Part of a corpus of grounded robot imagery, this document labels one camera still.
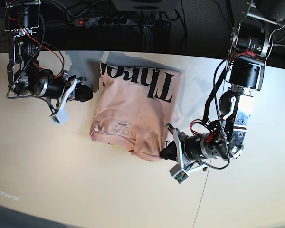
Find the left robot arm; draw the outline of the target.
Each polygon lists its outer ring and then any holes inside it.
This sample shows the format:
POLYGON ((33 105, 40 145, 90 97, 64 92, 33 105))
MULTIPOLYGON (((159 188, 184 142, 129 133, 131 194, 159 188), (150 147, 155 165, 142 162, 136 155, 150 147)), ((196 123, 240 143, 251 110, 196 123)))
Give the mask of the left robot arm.
POLYGON ((239 157, 253 106, 253 91, 260 91, 275 33, 285 27, 285 0, 250 0, 241 20, 234 23, 228 56, 216 69, 213 89, 201 120, 192 121, 208 132, 176 138, 160 157, 180 164, 239 157))

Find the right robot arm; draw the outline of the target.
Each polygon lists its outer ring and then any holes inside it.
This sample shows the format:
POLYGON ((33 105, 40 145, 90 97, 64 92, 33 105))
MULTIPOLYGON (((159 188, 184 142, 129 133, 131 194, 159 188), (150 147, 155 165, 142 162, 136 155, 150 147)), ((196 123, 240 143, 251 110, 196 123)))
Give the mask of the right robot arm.
POLYGON ((48 105, 52 100, 59 104, 63 97, 80 102, 92 99, 92 89, 84 84, 86 78, 68 76, 61 51, 45 41, 46 29, 40 5, 39 0, 5 2, 5 31, 11 32, 6 97, 36 98, 48 105), (43 50, 58 58, 61 64, 58 73, 40 66, 38 56, 43 50))

